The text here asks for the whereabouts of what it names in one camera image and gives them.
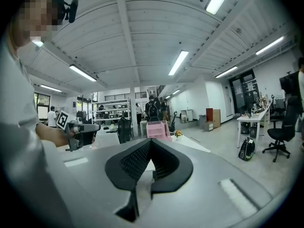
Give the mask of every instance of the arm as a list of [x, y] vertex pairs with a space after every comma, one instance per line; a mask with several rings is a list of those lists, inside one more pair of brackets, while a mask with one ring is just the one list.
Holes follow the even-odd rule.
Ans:
[[41, 140], [53, 142], [56, 147], [68, 144], [65, 132], [60, 128], [51, 128], [42, 123], [38, 123], [36, 126], [36, 134]]

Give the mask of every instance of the backpack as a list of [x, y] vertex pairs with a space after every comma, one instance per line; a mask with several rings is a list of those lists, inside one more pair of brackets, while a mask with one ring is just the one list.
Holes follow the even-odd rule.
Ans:
[[246, 138], [242, 144], [238, 157], [244, 161], [249, 161], [255, 151], [255, 142], [251, 138]]
[[156, 107], [156, 105], [154, 105], [154, 104], [152, 104], [152, 103], [150, 103], [150, 102], [148, 102], [148, 104], [149, 104], [149, 116], [150, 116], [150, 119], [152, 119], [152, 118], [158, 118], [158, 110], [157, 110], [157, 107]]

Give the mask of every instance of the ceiling beam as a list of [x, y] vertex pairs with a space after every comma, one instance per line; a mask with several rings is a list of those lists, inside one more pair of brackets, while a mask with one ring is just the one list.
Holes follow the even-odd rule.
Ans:
[[59, 80], [51, 78], [48, 75], [45, 75], [45, 74], [43, 74], [43, 73], [41, 73], [41, 72], [39, 72], [37, 70], [32, 69], [31, 67], [29, 67], [27, 65], [24, 65], [24, 67], [25, 67], [27, 73], [30, 74], [30, 75], [33, 75], [33, 76], [38, 77], [38, 78], [41, 78], [41, 79], [43, 79], [45, 81], [48, 81], [48, 82], [50, 82], [52, 84], [55, 84], [57, 86], [61, 86], [61, 87], [64, 87], [66, 89], [75, 91], [77, 93], [82, 93], [82, 90], [80, 88], [77, 88], [77, 87], [74, 87], [74, 86], [71, 86], [71, 85], [67, 85], [67, 84], [65, 84], [65, 83], [63, 83], [63, 82], [61, 82]]
[[[46, 50], [49, 54], [51, 54], [52, 56], [54, 56], [55, 58], [57, 58], [59, 61], [61, 61], [64, 64], [66, 64], [67, 66], [70, 66], [71, 64], [75, 64], [75, 65], [77, 65], [77, 67], [79, 67], [80, 69], [84, 70], [87, 74], [89, 74], [92, 77], [94, 77], [94, 75], [88, 73], [88, 69], [85, 66], [83, 66], [83, 65], [79, 66], [79, 64], [76, 61], [74, 61], [68, 55], [66, 55], [65, 53], [63, 53], [60, 49], [58, 49], [51, 42], [49, 42], [49, 41], [44, 42], [42, 48], [44, 50]], [[101, 81], [100, 79], [97, 78], [96, 81], [103, 88], [105, 88], [105, 89], [107, 88], [108, 85], [106, 83], [104, 83], [103, 81]]]
[[254, 47], [252, 47], [251, 49], [249, 49], [245, 53], [241, 54], [236, 59], [232, 60], [228, 64], [226, 64], [223, 67], [221, 67], [220, 70], [215, 71], [213, 73], [213, 75], [214, 76], [218, 75], [218, 74], [226, 71], [227, 69], [230, 69], [231, 67], [233, 67], [236, 64], [242, 62], [243, 60], [245, 60], [246, 58], [250, 57], [251, 55], [254, 55], [257, 51], [259, 51], [260, 49], [264, 48], [265, 46], [267, 46], [271, 42], [275, 41], [279, 37], [285, 35], [289, 31], [292, 31], [293, 29], [295, 29], [295, 25], [292, 22], [283, 25], [281, 28], [279, 28], [277, 31], [275, 31], [272, 35], [268, 36], [266, 39], [262, 40], [261, 42], [259, 42], [258, 44], [256, 44]]
[[129, 27], [126, 1], [117, 0], [117, 6], [118, 6], [118, 10], [119, 10], [120, 20], [121, 20], [122, 26], [123, 26], [124, 37], [125, 37], [127, 47], [128, 47], [129, 53], [130, 53], [131, 62], [132, 62], [132, 65], [135, 66], [134, 73], [136, 76], [136, 80], [138, 82], [140, 82], [138, 68], [136, 67], [134, 48], [133, 48], [131, 32], [130, 32], [130, 27]]
[[[221, 24], [216, 28], [216, 30], [212, 33], [212, 35], [208, 38], [208, 40], [202, 45], [199, 51], [192, 57], [189, 61], [189, 67], [187, 70], [191, 68], [208, 50], [211, 48], [217, 40], [219, 40], [222, 35], [230, 30], [231, 26], [235, 23], [238, 17], [245, 11], [248, 6], [255, 0], [240, 0], [236, 6], [232, 9], [232, 11], [226, 16], [226, 18], [221, 22]], [[181, 71], [175, 78], [175, 82], [177, 83], [184, 75], [185, 71]]]

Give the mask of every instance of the wooden cabinet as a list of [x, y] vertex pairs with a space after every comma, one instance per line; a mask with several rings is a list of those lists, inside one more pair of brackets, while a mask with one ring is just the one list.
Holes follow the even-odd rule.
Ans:
[[220, 127], [220, 110], [207, 108], [206, 109], [207, 121], [213, 122], [213, 128]]

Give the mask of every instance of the door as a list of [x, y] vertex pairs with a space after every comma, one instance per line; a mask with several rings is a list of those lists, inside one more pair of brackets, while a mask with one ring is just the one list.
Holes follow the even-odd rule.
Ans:
[[260, 97], [256, 77], [249, 70], [229, 80], [234, 101], [235, 113], [243, 113], [252, 108], [256, 98]]
[[226, 116], [232, 115], [231, 97], [228, 86], [224, 87], [224, 100], [226, 105]]

